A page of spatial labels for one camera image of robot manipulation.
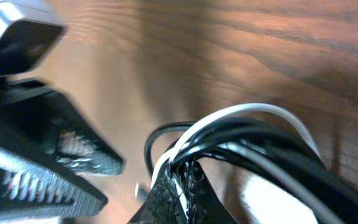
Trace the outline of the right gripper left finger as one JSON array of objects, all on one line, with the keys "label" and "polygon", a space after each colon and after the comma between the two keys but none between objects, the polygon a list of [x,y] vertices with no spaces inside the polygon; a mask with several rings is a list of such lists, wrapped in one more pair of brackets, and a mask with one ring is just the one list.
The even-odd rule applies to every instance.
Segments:
[{"label": "right gripper left finger", "polygon": [[97,215],[107,197],[49,155],[0,147],[0,218]]}]

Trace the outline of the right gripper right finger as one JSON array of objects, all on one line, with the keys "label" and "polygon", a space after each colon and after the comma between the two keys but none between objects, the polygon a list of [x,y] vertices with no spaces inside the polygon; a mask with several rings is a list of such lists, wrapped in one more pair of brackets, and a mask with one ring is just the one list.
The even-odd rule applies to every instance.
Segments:
[{"label": "right gripper right finger", "polygon": [[236,222],[218,199],[198,162],[187,162],[178,172],[170,164],[163,165],[145,202],[129,220],[131,224]]}]

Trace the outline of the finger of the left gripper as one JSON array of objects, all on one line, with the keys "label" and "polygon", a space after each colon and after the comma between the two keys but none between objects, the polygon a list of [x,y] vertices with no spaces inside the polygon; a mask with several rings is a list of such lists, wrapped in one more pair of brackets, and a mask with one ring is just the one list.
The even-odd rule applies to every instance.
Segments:
[{"label": "finger of the left gripper", "polygon": [[3,141],[18,141],[76,174],[120,175],[125,160],[82,116],[71,99],[36,79],[0,77]]}]

